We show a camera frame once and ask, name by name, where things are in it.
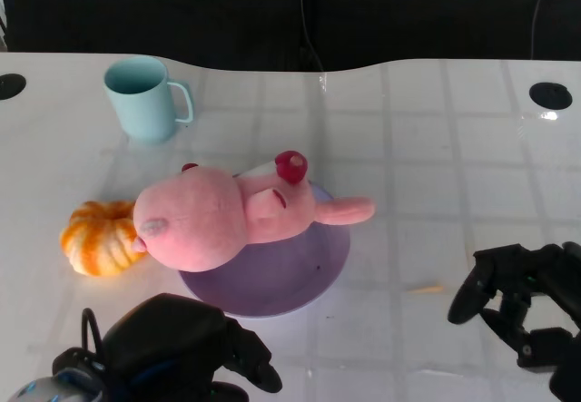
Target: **white table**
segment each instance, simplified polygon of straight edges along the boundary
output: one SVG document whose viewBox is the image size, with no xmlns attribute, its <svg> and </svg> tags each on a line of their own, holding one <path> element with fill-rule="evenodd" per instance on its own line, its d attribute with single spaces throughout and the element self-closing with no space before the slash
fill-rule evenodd
<svg viewBox="0 0 581 402">
<path fill-rule="evenodd" d="M 446 316 L 475 250 L 581 240 L 581 64 L 403 61 L 320 77 L 165 61 L 190 83 L 196 121 L 144 149 L 123 136 L 102 89 L 119 58 L 0 54 L 0 73 L 28 80 L 0 102 L 0 401 L 78 346 L 82 308 L 104 333 L 158 292 L 189 295 L 151 259 L 117 279 L 74 273 L 58 234 L 78 204 L 133 198 L 185 162 L 238 172 L 291 148 L 309 156 L 312 179 L 369 195 L 379 212 L 353 229 L 347 268 L 323 298 L 241 319 L 272 350 L 282 392 L 217 378 L 253 401 L 554 400 L 547 376 L 518 369 L 478 319 L 456 327 Z M 573 106 L 536 106 L 538 81 L 563 83 Z M 436 284 L 444 292 L 409 292 Z M 527 326 L 547 325 L 575 330 L 535 299 Z"/>
</svg>

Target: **stuffed pig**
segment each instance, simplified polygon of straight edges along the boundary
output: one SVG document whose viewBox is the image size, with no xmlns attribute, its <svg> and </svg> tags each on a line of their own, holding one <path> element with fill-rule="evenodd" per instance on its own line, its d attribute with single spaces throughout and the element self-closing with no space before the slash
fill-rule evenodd
<svg viewBox="0 0 581 402">
<path fill-rule="evenodd" d="M 247 244 L 296 236 L 314 221 L 346 225 L 373 215 L 368 198 L 316 202 L 307 169 L 307 159 L 298 152 L 284 152 L 274 162 L 233 177 L 186 164 L 181 174 L 137 198 L 133 249 L 148 251 L 170 268 L 199 272 L 228 262 Z"/>
</svg>

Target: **black wire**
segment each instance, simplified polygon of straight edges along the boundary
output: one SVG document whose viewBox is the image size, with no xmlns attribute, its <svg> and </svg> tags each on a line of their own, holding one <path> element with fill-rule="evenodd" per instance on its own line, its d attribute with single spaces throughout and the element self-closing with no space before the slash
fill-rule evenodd
<svg viewBox="0 0 581 402">
<path fill-rule="evenodd" d="M 319 69 L 320 72 L 324 73 L 325 69 L 323 68 L 323 63 L 320 61 L 319 55 L 317 54 L 317 50 L 315 50 L 315 47 L 312 46 L 312 42 L 310 41 L 309 38 L 309 31 L 307 30 L 307 20 L 305 19 L 304 0 L 300 0 L 300 17 L 302 19 L 302 30 L 305 34 L 305 41 L 307 42 L 307 46 L 309 47 L 309 50 L 315 59 L 317 68 Z"/>
<path fill-rule="evenodd" d="M 533 13 L 533 22 L 531 25 L 530 32 L 530 60 L 534 60 L 535 58 L 535 33 L 537 29 L 538 9 L 540 6 L 541 0 L 537 0 L 537 4 L 535 5 L 535 12 Z"/>
<path fill-rule="evenodd" d="M 97 325 L 97 319 L 91 309 L 84 309 L 82 320 L 81 320 L 81 343 L 84 351 L 89 351 L 88 334 L 87 334 L 87 324 L 91 327 L 91 333 L 93 334 L 94 352 L 101 361 L 104 360 L 103 354 L 103 341 L 101 340 L 101 334 L 99 333 L 99 326 Z"/>
</svg>

